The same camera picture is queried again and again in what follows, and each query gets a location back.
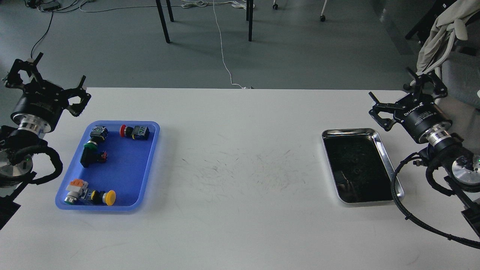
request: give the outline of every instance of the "plastic tray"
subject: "plastic tray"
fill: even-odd
[[[148,140],[133,140],[121,137],[119,130],[125,124],[134,127],[146,125],[150,130]],[[80,157],[84,144],[90,139],[90,132],[96,125],[105,126],[108,136],[105,142],[98,145],[99,151],[106,151],[107,162],[93,163],[84,168]],[[155,152],[156,142],[160,134],[160,126],[151,121],[96,121],[84,132],[77,150],[70,162],[65,177],[55,197],[55,204],[64,210],[88,211],[130,211],[137,208],[143,200],[145,186],[148,181],[150,167]],[[77,202],[69,205],[64,202],[70,181],[75,178],[88,182],[88,187],[100,191],[114,190],[117,199],[112,206],[85,205]]]

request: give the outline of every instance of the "table leg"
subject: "table leg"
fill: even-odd
[[[249,13],[249,21],[248,21],[248,41],[252,41],[252,28],[253,28],[253,0],[250,0],[250,11]]]
[[[165,35],[165,41],[170,43],[170,38],[168,37],[167,24],[165,23],[165,17],[163,16],[162,3],[160,0],[155,0],[156,8],[158,9],[158,15],[160,15],[160,21],[162,22],[163,34]]]
[[[170,16],[170,21],[174,22],[173,20],[173,12],[172,12],[172,5],[170,4],[170,0],[167,0],[167,8],[168,8],[168,15]]]
[[[250,16],[249,10],[250,10],[250,0],[247,0],[247,21],[248,21],[249,16]]]

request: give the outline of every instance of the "metal tray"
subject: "metal tray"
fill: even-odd
[[[342,202],[361,206],[392,201],[390,183],[394,169],[375,130],[325,130],[322,141],[336,192]],[[398,178],[396,193],[403,198]]]

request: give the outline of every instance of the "table surface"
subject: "table surface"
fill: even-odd
[[[377,130],[394,166],[424,146],[383,131],[363,90],[89,88],[80,117],[47,134],[67,168],[88,124],[161,126],[143,203],[132,212],[60,210],[63,174],[28,186],[0,231],[2,269],[477,269],[476,249],[405,221],[394,204],[348,207],[335,194],[321,134]],[[394,102],[401,91],[374,91]],[[35,156],[34,171],[50,173]],[[406,166],[403,203],[428,224],[478,239],[456,197]],[[438,179],[444,176],[438,173]]]

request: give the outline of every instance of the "concrete floor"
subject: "concrete floor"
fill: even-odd
[[[72,1],[59,2],[67,6]],[[234,83],[271,89],[397,90],[410,80],[405,67],[415,66],[420,50],[416,37],[403,36],[434,0],[333,0],[323,23],[321,0],[278,0],[278,10],[272,2],[255,1],[253,42],[247,40],[244,9],[215,7]],[[136,5],[155,1],[97,0],[83,9]],[[167,20],[172,40],[167,44],[156,7],[55,13],[49,33],[34,51],[34,56],[44,53],[38,69],[63,88],[75,87],[82,75],[86,86],[95,87],[237,88],[222,63],[213,7],[173,7],[173,14],[175,22]],[[50,13],[27,8],[23,1],[0,0],[0,74],[16,58],[29,58],[49,20]],[[20,95],[20,90],[2,87],[0,124],[12,124],[10,113]]]

